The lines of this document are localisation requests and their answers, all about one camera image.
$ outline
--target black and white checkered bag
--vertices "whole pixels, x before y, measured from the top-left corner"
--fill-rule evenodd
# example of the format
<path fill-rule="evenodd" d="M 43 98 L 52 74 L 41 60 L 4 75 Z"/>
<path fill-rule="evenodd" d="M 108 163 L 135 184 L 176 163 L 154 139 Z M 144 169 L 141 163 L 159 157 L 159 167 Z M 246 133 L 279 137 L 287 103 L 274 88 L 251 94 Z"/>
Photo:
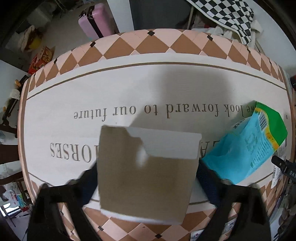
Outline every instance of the black and white checkered bag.
<path fill-rule="evenodd" d="M 243 44 L 251 42 L 254 12 L 245 1 L 198 0 L 194 7 L 218 25 L 236 32 Z"/>

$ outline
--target diamond pattern border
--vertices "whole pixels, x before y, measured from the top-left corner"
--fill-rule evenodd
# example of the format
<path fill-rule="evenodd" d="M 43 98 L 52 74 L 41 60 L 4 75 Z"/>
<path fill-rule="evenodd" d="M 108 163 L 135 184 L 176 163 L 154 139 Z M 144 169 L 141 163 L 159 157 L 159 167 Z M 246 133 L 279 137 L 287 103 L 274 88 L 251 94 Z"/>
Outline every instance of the diamond pattern border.
<path fill-rule="evenodd" d="M 190 53 L 227 59 L 262 71 L 278 81 L 283 82 L 281 68 L 274 61 L 254 49 L 236 41 L 213 34 L 199 33 L 182 29 L 151 29 L 121 33 L 86 43 L 64 53 L 38 70 L 29 79 L 29 92 L 80 66 L 120 56 L 145 53 Z M 276 201 L 284 187 L 285 177 L 271 189 L 271 181 L 261 187 L 262 199 L 268 215 L 276 205 Z M 39 188 L 32 181 L 37 195 Z M 72 240 L 78 241 L 78 235 L 68 211 L 63 203 L 58 204 L 62 219 Z M 239 204 L 233 204 L 229 220 L 236 218 Z M 186 214 L 181 225 L 152 225 L 134 223 L 103 215 L 99 210 L 84 207 L 84 212 L 94 230 L 103 241 L 189 241 L 190 232 L 204 229 L 215 209 Z M 220 240 L 225 240 L 230 233 Z"/>
<path fill-rule="evenodd" d="M 280 67 L 265 55 L 236 41 L 183 29 L 137 30 L 86 43 L 49 62 L 29 78 L 30 89 L 77 67 L 106 59 L 146 53 L 189 53 L 231 60 L 283 82 Z"/>

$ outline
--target white bag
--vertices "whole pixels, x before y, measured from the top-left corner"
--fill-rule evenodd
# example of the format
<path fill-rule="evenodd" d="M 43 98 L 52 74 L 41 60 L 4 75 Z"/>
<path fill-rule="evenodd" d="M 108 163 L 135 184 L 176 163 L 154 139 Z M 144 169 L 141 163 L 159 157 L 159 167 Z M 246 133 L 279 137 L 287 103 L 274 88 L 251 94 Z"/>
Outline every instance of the white bag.
<path fill-rule="evenodd" d="M 14 191 L 7 190 L 4 193 L 4 196 L 9 200 L 10 206 L 9 207 L 18 207 L 20 204 L 17 200 L 17 196 L 15 195 Z"/>

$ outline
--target black strap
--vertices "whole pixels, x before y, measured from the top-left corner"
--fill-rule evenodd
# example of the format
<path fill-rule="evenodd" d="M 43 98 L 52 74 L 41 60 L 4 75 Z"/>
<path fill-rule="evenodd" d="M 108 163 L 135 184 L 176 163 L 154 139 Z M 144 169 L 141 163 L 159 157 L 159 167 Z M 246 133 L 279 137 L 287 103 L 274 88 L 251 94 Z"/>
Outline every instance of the black strap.
<path fill-rule="evenodd" d="M 98 28 L 93 16 L 92 16 L 92 11 L 94 10 L 94 6 L 90 6 L 88 11 L 87 11 L 87 19 L 89 21 L 89 23 L 91 24 L 91 26 L 93 27 L 93 29 L 95 30 L 96 34 L 98 35 L 99 38 L 103 38 L 103 35 L 100 31 L 100 29 Z"/>

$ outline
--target blue plastic bag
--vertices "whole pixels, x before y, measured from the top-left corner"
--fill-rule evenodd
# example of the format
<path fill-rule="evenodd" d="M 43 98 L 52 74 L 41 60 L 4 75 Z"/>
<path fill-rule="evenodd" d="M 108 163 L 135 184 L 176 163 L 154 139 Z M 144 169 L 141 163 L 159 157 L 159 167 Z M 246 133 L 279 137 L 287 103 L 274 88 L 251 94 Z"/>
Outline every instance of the blue plastic bag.
<path fill-rule="evenodd" d="M 202 160 L 220 178 L 237 184 L 256 171 L 286 137 L 279 113 L 257 102 L 253 115 L 233 126 Z"/>

